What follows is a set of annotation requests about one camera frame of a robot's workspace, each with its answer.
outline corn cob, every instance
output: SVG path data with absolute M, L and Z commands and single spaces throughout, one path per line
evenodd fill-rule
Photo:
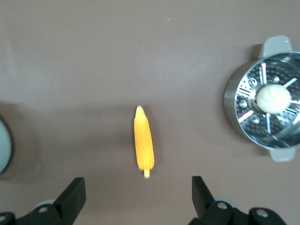
M 135 113 L 134 130 L 137 165 L 140 170 L 144 170 L 144 177 L 148 179 L 154 166 L 154 153 L 149 122 L 140 105 Z

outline screw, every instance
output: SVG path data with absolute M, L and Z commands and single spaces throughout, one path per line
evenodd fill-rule
M 271 77 L 271 82 L 272 82 L 272 83 L 278 83 L 279 80 L 280 80 L 280 79 L 279 79 L 278 76 L 272 76 L 272 77 Z
M 38 210 L 39 213 L 43 213 L 43 212 L 46 212 L 46 211 L 47 211 L 47 207 L 46 206 L 44 206 L 44 207 L 42 207 L 42 208 L 40 208 Z
M 254 78 L 250 78 L 248 82 L 251 87 L 255 87 L 257 85 L 257 81 Z
M 257 213 L 257 215 L 259 215 L 259 216 L 261 216 L 261 217 L 264 217 L 264 218 L 266 218 L 266 217 L 269 216 L 269 215 L 267 214 L 267 212 L 266 212 L 265 210 L 262 210 L 262 209 L 256 210 L 256 213 Z
M 245 100 L 241 100 L 240 103 L 239 103 L 240 107 L 242 108 L 246 108 L 247 107 L 247 102 Z
M 6 216 L 0 216 L 0 222 L 4 221 L 6 219 Z
M 259 124 L 259 122 L 260 122 L 261 120 L 259 119 L 258 116 L 254 115 L 251 121 L 252 121 L 254 124 Z
M 217 204 L 217 206 L 222 209 L 222 210 L 226 210 L 227 209 L 227 205 L 224 202 L 219 202 Z

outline toy corn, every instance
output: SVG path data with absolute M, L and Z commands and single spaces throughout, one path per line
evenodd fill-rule
M 144 177 L 148 179 L 154 166 L 154 153 L 149 122 L 140 105 L 135 113 L 134 130 L 137 165 L 140 170 L 144 170 Z

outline beige tabletop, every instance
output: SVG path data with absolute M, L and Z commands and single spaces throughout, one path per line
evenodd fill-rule
M 186 225 L 191 179 L 243 212 L 300 221 L 300 152 L 275 163 L 227 122 L 226 82 L 276 35 L 300 51 L 298 0 L 2 0 L 0 116 L 14 157 L 0 211 L 21 217 L 75 177 L 87 202 L 75 224 Z M 156 157 L 135 159 L 137 105 Z

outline round white object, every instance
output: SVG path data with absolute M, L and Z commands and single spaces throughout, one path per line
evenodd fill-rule
M 11 157 L 12 141 L 8 131 L 8 128 L 0 120 L 0 172 L 2 172 L 7 166 Z
M 258 107 L 264 112 L 277 114 L 291 104 L 291 94 L 282 85 L 269 84 L 258 92 L 256 101 Z

